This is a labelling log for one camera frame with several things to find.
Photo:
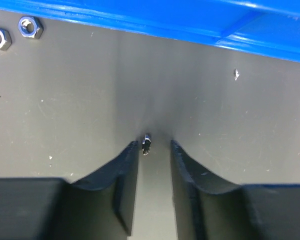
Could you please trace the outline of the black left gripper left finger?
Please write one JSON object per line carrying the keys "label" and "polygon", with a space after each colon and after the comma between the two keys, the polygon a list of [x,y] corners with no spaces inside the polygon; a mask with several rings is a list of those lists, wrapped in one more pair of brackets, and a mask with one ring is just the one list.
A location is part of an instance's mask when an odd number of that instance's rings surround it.
{"label": "black left gripper left finger", "polygon": [[125,240],[132,233],[139,145],[68,182],[0,178],[0,240]]}

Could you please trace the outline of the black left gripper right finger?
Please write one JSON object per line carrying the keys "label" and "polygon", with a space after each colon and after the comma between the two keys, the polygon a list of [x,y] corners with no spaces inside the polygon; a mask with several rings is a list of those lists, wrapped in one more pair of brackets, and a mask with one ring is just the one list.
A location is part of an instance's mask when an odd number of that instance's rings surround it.
{"label": "black left gripper right finger", "polygon": [[235,184],[170,143],[180,240],[300,240],[300,184]]}

